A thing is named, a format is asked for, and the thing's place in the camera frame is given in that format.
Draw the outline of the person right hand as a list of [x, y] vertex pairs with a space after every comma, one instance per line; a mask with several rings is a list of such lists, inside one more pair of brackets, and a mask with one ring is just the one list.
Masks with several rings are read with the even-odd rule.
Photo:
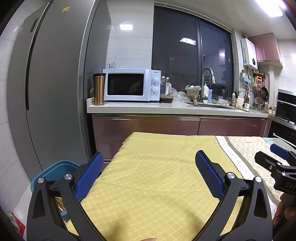
[[275, 227], [283, 218], [291, 220], [295, 216], [295, 207], [284, 208], [285, 193], [280, 197], [280, 203], [277, 206], [276, 213], [273, 217], [273, 227]]

